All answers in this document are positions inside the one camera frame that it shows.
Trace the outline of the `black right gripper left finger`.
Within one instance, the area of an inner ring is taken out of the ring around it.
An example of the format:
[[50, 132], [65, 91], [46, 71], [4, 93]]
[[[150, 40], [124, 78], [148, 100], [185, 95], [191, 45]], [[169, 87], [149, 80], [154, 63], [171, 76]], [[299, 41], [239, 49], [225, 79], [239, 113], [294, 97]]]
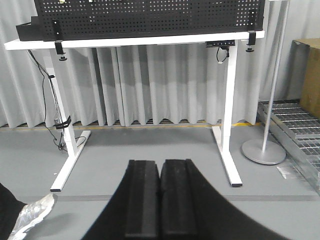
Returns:
[[124, 236], [159, 236], [159, 172], [152, 160], [132, 160], [129, 200]]

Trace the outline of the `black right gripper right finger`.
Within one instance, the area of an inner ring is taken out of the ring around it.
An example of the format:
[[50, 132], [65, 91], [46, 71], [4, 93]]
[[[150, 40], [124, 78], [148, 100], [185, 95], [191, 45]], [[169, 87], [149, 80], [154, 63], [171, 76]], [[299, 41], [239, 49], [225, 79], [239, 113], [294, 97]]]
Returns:
[[197, 238], [198, 229], [185, 160], [165, 161], [160, 187], [162, 237]]

